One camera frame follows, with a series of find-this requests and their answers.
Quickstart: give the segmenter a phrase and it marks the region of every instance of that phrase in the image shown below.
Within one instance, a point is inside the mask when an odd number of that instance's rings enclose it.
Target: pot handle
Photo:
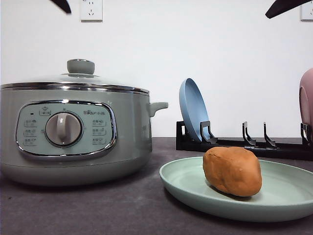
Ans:
[[[156,111],[160,109],[167,109],[168,103],[167,102],[158,102],[158,103],[150,103],[149,104],[149,117],[154,117]]]

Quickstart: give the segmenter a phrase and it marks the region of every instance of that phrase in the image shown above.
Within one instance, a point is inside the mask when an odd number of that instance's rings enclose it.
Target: control panel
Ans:
[[[112,109],[87,101],[42,101],[20,110],[16,141],[23,151],[40,156],[86,155],[116,141]]]

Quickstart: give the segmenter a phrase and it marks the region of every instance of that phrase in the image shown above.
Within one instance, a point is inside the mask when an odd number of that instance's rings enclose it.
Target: brand logo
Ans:
[[[84,110],[85,115],[105,115],[105,112],[96,111],[93,112],[91,110]]]

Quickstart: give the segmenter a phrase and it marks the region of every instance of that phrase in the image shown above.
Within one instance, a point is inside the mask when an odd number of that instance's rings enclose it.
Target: green plate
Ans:
[[[166,189],[199,211],[223,218],[279,222],[313,213],[313,173],[286,164],[260,160],[263,185],[252,197],[220,193],[205,179],[202,157],[185,158],[161,167]]]

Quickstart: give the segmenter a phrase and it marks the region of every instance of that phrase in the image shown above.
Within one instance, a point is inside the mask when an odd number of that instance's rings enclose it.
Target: black object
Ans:
[[[309,0],[276,0],[265,15],[271,19],[307,2]]]
[[[59,8],[61,8],[67,14],[71,14],[71,10],[67,0],[51,0],[53,1]]]
[[[243,147],[252,151],[258,157],[265,158],[284,158],[313,161],[313,143],[311,141],[312,129],[304,123],[300,126],[302,143],[276,143],[271,140],[266,132],[266,123],[264,122],[264,140],[257,141],[248,134],[247,122],[242,125],[243,139],[219,139],[211,133],[211,122],[204,121],[199,123],[202,142],[194,141],[188,134],[183,121],[178,121],[176,124],[176,150],[206,152],[213,147]],[[204,137],[203,129],[208,128],[211,138]]]

